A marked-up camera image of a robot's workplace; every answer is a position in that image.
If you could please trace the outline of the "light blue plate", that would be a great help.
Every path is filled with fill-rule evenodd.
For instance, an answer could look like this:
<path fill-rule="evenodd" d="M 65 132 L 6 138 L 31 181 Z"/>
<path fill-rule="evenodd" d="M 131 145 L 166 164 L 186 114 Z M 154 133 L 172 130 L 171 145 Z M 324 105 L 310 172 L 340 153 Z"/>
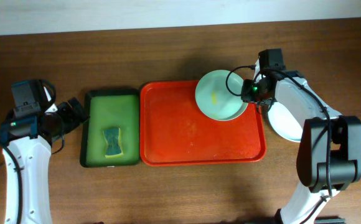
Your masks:
<path fill-rule="evenodd" d="M 269 124 L 278 135 L 288 141 L 301 142 L 302 127 L 285 106 L 279 102 L 273 103 L 267 116 Z"/>

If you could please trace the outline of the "mint green plate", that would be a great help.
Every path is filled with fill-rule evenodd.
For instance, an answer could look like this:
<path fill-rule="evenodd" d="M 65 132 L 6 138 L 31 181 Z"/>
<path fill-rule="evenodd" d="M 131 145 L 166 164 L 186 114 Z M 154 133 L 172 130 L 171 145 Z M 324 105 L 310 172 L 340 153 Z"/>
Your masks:
<path fill-rule="evenodd" d="M 244 103 L 240 96 L 243 79 L 235 73 L 229 78 L 228 70 L 214 70 L 204 75 L 195 89 L 195 101 L 201 112 L 217 121 L 230 121 L 239 117 L 246 110 L 248 103 Z"/>

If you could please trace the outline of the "yellow green sponge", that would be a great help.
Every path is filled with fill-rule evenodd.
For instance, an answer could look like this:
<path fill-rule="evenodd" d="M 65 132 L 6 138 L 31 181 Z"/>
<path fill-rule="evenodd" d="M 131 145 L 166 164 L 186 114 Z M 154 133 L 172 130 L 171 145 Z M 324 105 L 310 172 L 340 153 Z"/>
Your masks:
<path fill-rule="evenodd" d="M 118 127 L 105 129 L 103 131 L 106 142 L 105 157 L 118 157 L 123 155 L 123 147 L 121 142 L 121 129 Z"/>

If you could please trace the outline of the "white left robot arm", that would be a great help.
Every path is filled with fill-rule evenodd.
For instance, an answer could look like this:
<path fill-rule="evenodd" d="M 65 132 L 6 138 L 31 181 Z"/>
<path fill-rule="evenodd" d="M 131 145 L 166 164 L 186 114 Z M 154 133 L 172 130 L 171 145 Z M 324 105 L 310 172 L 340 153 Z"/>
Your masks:
<path fill-rule="evenodd" d="M 6 166 L 5 223 L 51 223 L 48 169 L 52 143 L 89 116 L 76 98 L 44 113 L 9 119 L 0 128 Z"/>

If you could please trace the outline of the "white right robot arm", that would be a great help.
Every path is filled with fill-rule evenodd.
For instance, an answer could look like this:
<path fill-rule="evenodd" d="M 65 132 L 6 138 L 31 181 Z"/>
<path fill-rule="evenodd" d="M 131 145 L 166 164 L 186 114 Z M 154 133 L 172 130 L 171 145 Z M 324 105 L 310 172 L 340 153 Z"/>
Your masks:
<path fill-rule="evenodd" d="M 244 81 L 241 100 L 256 106 L 281 103 L 302 127 L 299 182 L 275 223 L 314 223 L 331 198 L 361 179 L 361 120 L 325 104 L 299 71 L 264 68 Z"/>

